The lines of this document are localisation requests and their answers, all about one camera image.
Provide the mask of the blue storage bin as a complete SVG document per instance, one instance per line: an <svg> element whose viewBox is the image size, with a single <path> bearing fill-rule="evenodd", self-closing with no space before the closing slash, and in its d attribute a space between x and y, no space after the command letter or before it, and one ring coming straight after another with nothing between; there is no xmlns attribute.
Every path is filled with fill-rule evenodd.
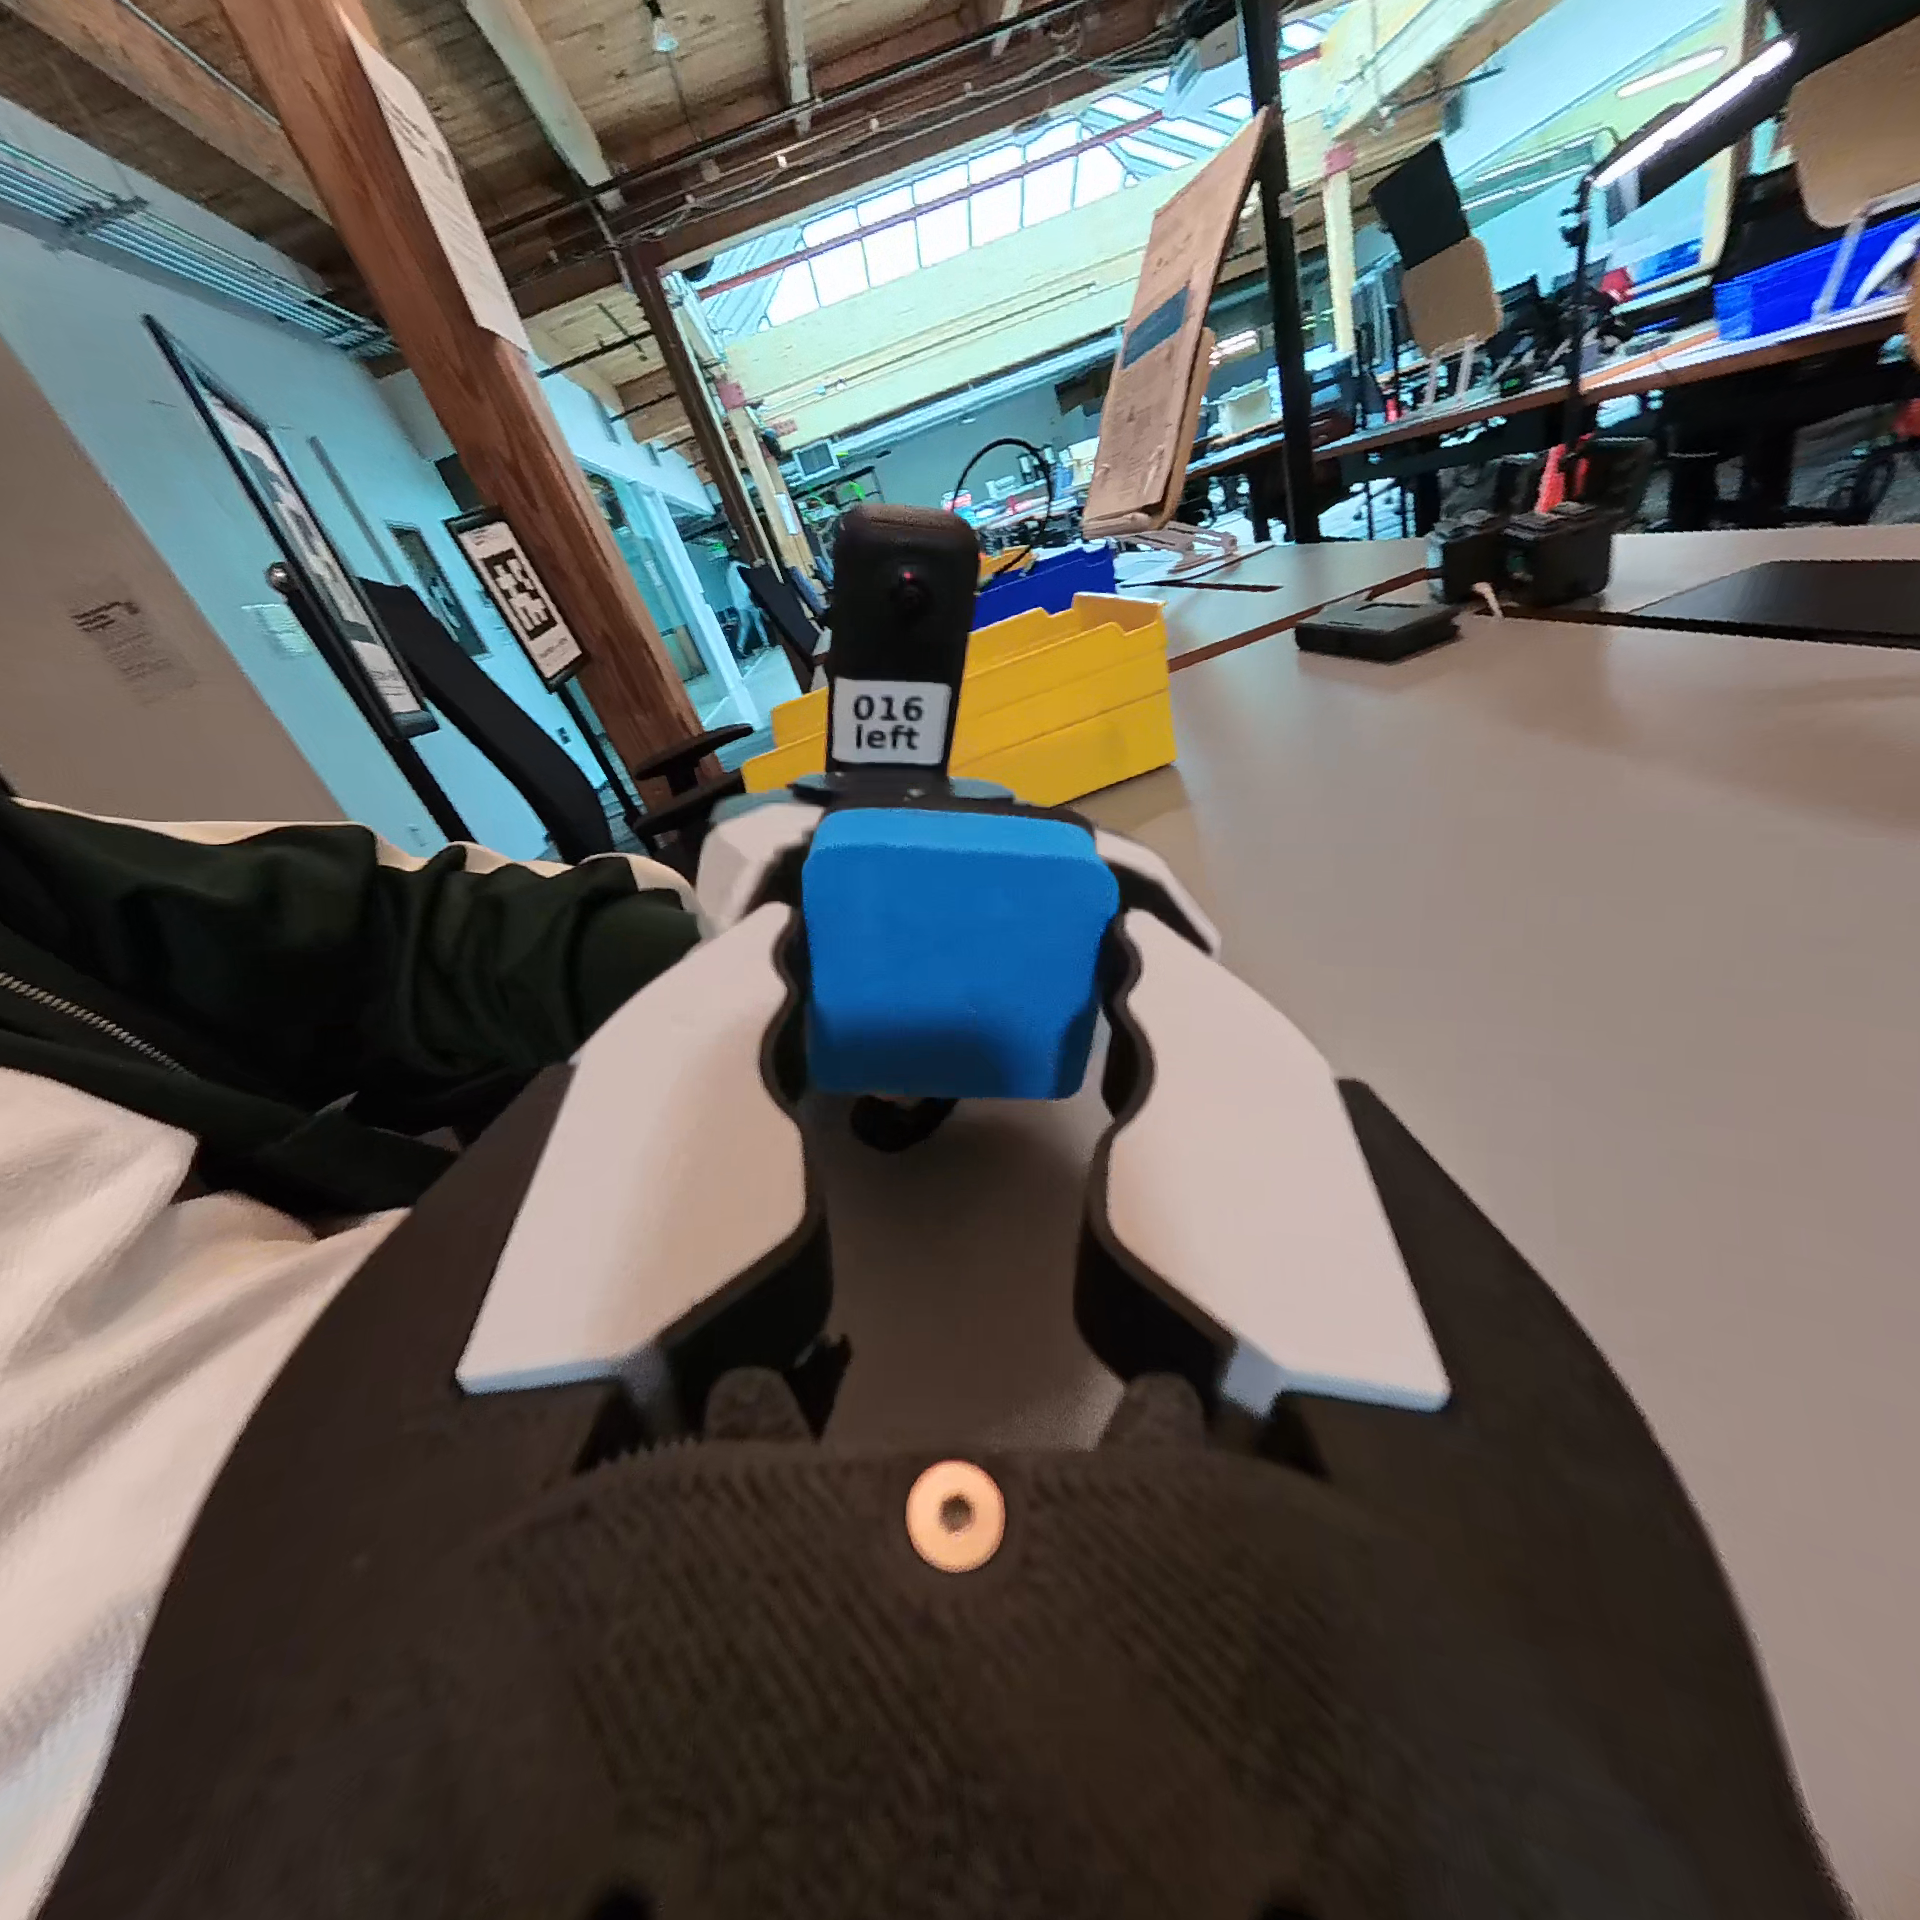
<svg viewBox="0 0 1920 1920"><path fill-rule="evenodd" d="M1840 230L1812 250L1739 267L1713 285L1713 336L1754 342L1818 315L1896 302L1908 289L1917 242L1920 215L1902 208L1871 218L1862 233Z"/></svg>

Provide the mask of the person's left forearm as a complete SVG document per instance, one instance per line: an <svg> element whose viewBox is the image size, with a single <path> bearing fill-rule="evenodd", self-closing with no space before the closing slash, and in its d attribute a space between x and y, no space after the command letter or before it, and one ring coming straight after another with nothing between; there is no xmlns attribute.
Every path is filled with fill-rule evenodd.
<svg viewBox="0 0 1920 1920"><path fill-rule="evenodd" d="M373 839L355 1095L416 1130L478 1130L697 947L690 886L653 857L551 867L471 845L403 857Z"/></svg>

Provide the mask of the small framed marker sign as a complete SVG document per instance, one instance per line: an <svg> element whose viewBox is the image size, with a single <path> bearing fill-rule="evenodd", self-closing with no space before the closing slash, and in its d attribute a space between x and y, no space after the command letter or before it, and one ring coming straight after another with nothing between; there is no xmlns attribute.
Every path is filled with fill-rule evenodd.
<svg viewBox="0 0 1920 1920"><path fill-rule="evenodd" d="M571 685L586 667L586 644L565 623L565 610L544 589L515 528L495 506L483 506L448 516L442 531L462 551L468 570L478 573L483 593L490 600L495 617L515 638L541 685L544 691Z"/></svg>

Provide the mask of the white paper notice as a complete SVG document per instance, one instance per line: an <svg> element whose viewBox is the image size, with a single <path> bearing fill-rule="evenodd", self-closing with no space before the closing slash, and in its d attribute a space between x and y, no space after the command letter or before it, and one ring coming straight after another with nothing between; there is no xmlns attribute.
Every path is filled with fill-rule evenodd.
<svg viewBox="0 0 1920 1920"><path fill-rule="evenodd" d="M387 130L393 142L393 154L403 159L403 176L424 205L424 218L437 239L437 255L462 292L462 309L471 328L490 332L513 350L530 354L524 320L509 292L509 278L490 257L490 242L478 225L478 208L468 199L462 171L455 159L455 147L442 142L424 93L399 71L393 57L387 57L370 34L361 34L340 15L355 64L382 104Z"/></svg>

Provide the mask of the person's torso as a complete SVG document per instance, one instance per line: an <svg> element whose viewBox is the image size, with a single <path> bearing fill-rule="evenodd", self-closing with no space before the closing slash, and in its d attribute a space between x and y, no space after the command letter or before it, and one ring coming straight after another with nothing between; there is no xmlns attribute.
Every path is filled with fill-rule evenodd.
<svg viewBox="0 0 1920 1920"><path fill-rule="evenodd" d="M80 1840L260 1397L513 1087L487 958L541 875L7 801L7 1916Z"/></svg>

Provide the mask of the yellow plastic bin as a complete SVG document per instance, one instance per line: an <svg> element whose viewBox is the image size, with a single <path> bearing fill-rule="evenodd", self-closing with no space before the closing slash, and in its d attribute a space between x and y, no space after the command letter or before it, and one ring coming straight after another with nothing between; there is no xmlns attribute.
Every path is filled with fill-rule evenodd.
<svg viewBox="0 0 1920 1920"><path fill-rule="evenodd" d="M1181 756L1164 606L1076 593L1062 615L1026 610L970 635L958 685L873 674L828 680L773 705L772 738L741 763L752 793L822 777L839 743L857 763L908 777L926 777L930 752L950 747L950 778L1073 806Z"/></svg>

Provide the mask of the wooden pillar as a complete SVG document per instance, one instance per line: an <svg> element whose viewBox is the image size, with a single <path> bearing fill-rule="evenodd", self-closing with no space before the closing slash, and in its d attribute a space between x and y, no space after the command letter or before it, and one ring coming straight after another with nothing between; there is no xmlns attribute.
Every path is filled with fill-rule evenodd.
<svg viewBox="0 0 1920 1920"><path fill-rule="evenodd" d="M305 0L221 8L455 454L483 501L515 528L586 644L586 691L618 756L661 756L697 729L697 711L530 359L462 309L340 25L346 15L370 34L366 8Z"/></svg>

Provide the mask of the blue foam eraser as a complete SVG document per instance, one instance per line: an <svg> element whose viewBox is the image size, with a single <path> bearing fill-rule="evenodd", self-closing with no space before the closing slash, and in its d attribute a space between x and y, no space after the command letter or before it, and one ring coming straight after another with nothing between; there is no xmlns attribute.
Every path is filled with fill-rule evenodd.
<svg viewBox="0 0 1920 1920"><path fill-rule="evenodd" d="M818 1093L1069 1100L1120 880L1076 817L831 808L798 867Z"/></svg>

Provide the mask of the black table mat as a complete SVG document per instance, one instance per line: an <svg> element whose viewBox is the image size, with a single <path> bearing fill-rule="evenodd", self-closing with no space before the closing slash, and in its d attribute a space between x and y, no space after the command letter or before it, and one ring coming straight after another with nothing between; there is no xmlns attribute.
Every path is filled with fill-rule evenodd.
<svg viewBox="0 0 1920 1920"><path fill-rule="evenodd" d="M1627 615L1671 635L1920 644L1920 562L1769 562Z"/></svg>

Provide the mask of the tan cardboard panel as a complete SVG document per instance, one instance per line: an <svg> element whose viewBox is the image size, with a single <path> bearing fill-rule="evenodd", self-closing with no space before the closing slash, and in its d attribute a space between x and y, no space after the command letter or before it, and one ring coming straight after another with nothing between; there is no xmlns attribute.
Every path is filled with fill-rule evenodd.
<svg viewBox="0 0 1920 1920"><path fill-rule="evenodd" d="M1806 225L1847 230L1871 205L1896 199L1920 176L1917 66L1829 64L1786 93L1786 152Z"/></svg>

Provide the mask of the grey desk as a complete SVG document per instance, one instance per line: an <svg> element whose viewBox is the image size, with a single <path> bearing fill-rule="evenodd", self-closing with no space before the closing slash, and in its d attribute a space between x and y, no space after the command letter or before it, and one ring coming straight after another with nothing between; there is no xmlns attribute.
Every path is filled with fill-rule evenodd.
<svg viewBox="0 0 1920 1920"><path fill-rule="evenodd" d="M1857 1916L1917 1916L1917 655L1460 617L1087 801L1593 1329Z"/></svg>
<svg viewBox="0 0 1920 1920"><path fill-rule="evenodd" d="M1125 600L1164 610L1170 667L1239 655L1293 635L1338 600L1377 600L1426 573L1426 540L1310 540L1255 545L1185 582L1120 585Z"/></svg>

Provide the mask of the black office chair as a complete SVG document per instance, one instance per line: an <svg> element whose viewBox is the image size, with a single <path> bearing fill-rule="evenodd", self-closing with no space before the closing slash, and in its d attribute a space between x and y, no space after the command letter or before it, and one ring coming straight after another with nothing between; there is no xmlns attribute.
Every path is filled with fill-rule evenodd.
<svg viewBox="0 0 1920 1920"><path fill-rule="evenodd" d="M420 589L361 582L361 593L399 665L420 677L428 705L437 705L530 806L561 862L616 851L608 808L588 777L456 646ZM640 808L634 839L680 875L697 867L718 806L745 793L745 771L721 771L712 778L703 778L703 771L721 747L745 738L752 728L697 729L625 771L627 784L669 784L661 806Z"/></svg>

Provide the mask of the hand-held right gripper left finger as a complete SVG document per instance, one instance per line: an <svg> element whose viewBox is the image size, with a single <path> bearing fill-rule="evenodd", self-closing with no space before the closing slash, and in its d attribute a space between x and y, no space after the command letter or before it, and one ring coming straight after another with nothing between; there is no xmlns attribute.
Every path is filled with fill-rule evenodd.
<svg viewBox="0 0 1920 1920"><path fill-rule="evenodd" d="M576 1056L456 1353L462 1396L616 1382L688 1435L729 1370L794 1370L831 1315L831 1243L778 1044L798 913L755 906Z"/></svg>

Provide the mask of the black battery charger case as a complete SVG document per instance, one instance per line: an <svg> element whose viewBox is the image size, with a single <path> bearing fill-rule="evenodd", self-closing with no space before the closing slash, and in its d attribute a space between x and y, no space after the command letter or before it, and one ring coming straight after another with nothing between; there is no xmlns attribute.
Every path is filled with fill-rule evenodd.
<svg viewBox="0 0 1920 1920"><path fill-rule="evenodd" d="M1465 506L1426 531L1426 589L1439 606L1499 600L1511 511Z"/></svg>
<svg viewBox="0 0 1920 1920"><path fill-rule="evenodd" d="M1555 501L1499 528L1499 600L1514 610L1561 610L1593 600L1611 573L1617 511L1600 501Z"/></svg>

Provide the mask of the black flat box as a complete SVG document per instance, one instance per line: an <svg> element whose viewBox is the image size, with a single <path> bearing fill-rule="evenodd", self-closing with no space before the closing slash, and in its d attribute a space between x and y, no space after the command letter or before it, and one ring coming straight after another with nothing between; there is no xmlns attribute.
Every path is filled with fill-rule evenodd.
<svg viewBox="0 0 1920 1920"><path fill-rule="evenodd" d="M1338 600L1294 623L1294 646L1317 657L1404 665L1455 638L1445 606Z"/></svg>

